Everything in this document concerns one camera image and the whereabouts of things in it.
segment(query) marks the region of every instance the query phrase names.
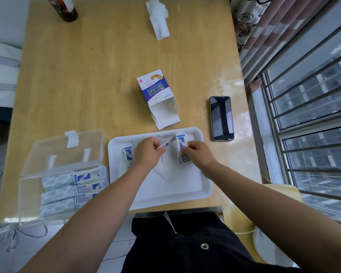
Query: dark brown bottle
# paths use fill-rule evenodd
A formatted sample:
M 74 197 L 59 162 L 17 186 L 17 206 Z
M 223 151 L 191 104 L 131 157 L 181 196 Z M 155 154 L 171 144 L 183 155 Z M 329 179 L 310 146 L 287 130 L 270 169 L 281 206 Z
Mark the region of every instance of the dark brown bottle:
M 73 22 L 77 19 L 78 13 L 74 7 L 72 0 L 48 0 L 49 3 L 55 8 L 56 12 L 66 22 Z

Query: person's right arm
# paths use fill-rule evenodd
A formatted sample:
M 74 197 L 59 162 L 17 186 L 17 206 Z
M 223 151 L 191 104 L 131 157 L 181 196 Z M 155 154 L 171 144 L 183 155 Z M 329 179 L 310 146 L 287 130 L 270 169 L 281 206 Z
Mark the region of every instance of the person's right arm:
M 220 164 L 203 142 L 191 141 L 182 152 L 301 268 L 341 272 L 339 223 Z

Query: crumpled tissue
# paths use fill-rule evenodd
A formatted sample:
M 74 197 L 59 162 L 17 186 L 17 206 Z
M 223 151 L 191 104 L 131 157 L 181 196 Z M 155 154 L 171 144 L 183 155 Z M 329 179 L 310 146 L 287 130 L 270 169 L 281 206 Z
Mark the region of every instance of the crumpled tissue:
M 169 36 L 169 31 L 165 19 L 168 18 L 168 10 L 165 8 L 165 5 L 161 4 L 159 0 L 149 0 L 145 4 L 157 40 L 167 38 Z

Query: phone frame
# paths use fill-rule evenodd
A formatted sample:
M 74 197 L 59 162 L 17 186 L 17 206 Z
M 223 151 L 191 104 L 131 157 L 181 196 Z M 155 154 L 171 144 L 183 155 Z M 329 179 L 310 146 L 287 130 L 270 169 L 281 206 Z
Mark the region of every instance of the phone frame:
M 229 96 L 210 96 L 210 98 L 208 99 L 208 102 L 209 102 L 209 105 L 210 105 L 211 138 L 215 142 L 230 142 L 230 141 L 233 141 L 235 139 L 235 130 L 234 130 L 234 118 L 232 116 L 232 103 L 231 103 L 231 119 L 232 119 L 232 130 L 234 131 L 232 133 L 233 134 L 233 138 L 232 139 L 228 139 L 228 140 L 215 140 L 214 139 L 214 130 L 212 128 L 212 111 L 211 111 L 211 98 L 212 97 L 228 97 L 230 99 L 230 103 L 231 103 L 231 98 Z

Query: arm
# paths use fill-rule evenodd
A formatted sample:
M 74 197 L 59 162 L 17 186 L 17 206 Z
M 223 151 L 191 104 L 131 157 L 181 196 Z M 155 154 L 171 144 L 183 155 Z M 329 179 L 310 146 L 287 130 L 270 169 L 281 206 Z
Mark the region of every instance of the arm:
M 221 165 L 208 146 L 182 147 L 191 161 L 301 268 L 341 272 L 341 225 L 322 213 Z
M 135 150 L 134 164 L 123 176 L 83 206 L 20 270 L 95 273 L 116 236 L 141 183 L 158 163 L 165 147 L 154 137 Z

